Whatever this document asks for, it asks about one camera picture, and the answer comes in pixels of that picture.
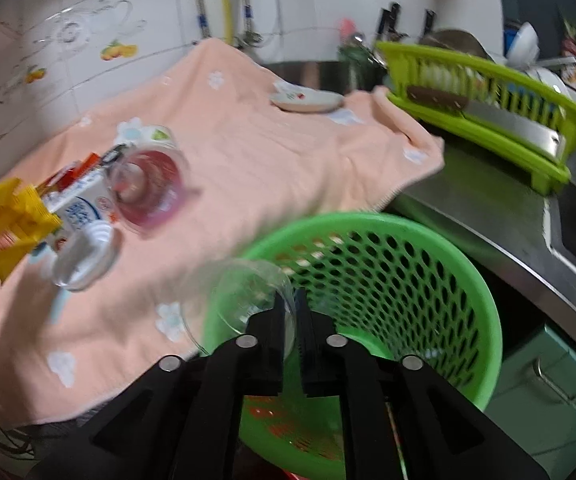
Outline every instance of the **yellow pipe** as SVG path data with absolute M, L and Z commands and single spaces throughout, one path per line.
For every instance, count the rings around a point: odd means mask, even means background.
M 232 24 L 232 12 L 230 9 L 230 0 L 221 0 L 223 4 L 223 25 L 226 43 L 233 44 L 235 38 L 235 30 Z

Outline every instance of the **kitchen counter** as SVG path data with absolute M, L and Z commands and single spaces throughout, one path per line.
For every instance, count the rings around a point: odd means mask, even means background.
M 520 171 L 478 146 L 433 133 L 446 139 L 445 168 L 407 188 L 386 211 L 451 240 L 576 343 L 576 258 L 561 243 L 562 199 L 533 192 Z

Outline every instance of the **yellow package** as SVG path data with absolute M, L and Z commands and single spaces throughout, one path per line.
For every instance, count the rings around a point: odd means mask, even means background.
M 48 211 L 33 186 L 14 190 L 21 181 L 12 178 L 0 183 L 0 280 L 48 234 L 61 225 Z

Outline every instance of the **silver rivet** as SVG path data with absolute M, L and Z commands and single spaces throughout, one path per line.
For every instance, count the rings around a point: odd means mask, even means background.
M 401 364 L 408 370 L 420 370 L 423 366 L 423 361 L 416 355 L 407 355 L 403 358 Z
M 176 355 L 167 355 L 159 361 L 159 368 L 164 372 L 177 370 L 181 366 L 181 360 Z
M 342 346 L 345 346 L 346 343 L 348 343 L 348 339 L 340 334 L 333 334 L 329 335 L 325 342 L 330 346 L 334 346 L 335 348 L 341 348 Z
M 257 338 L 253 335 L 244 334 L 237 337 L 237 346 L 240 348 L 252 348 L 257 343 Z

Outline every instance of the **cabinet handle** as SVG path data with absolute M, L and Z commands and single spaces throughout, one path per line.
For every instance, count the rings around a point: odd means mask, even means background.
M 542 358 L 537 357 L 532 362 L 532 370 L 534 371 L 535 375 L 538 377 L 542 383 L 548 386 L 553 392 L 557 394 L 559 399 L 563 400 L 567 405 L 573 408 L 576 411 L 576 403 L 575 399 L 576 396 L 572 395 L 569 396 L 564 390 L 562 390 L 559 386 L 557 386 L 551 378 L 549 378 L 545 373 L 542 371 Z

